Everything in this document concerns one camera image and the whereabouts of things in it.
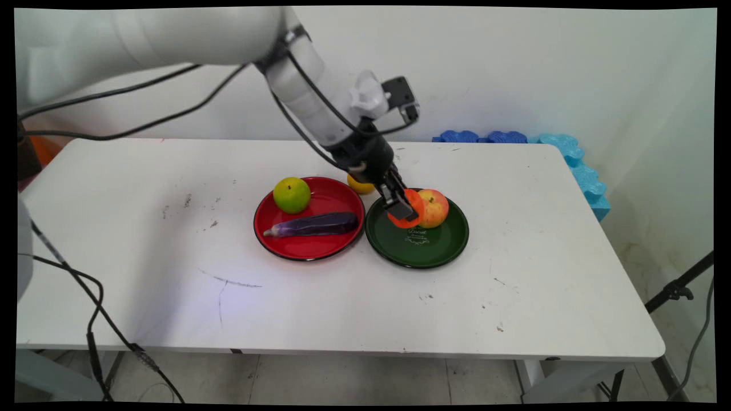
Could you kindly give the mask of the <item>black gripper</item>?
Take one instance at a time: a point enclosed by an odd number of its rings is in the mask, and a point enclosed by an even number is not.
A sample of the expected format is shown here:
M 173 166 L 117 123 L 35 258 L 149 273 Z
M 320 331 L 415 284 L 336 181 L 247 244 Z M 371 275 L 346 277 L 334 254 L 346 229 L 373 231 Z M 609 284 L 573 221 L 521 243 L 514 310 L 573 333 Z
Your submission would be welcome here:
M 407 189 L 394 164 L 394 151 L 383 137 L 353 132 L 328 146 L 327 152 L 353 179 L 379 188 L 383 208 L 391 222 L 421 222 L 420 197 Z

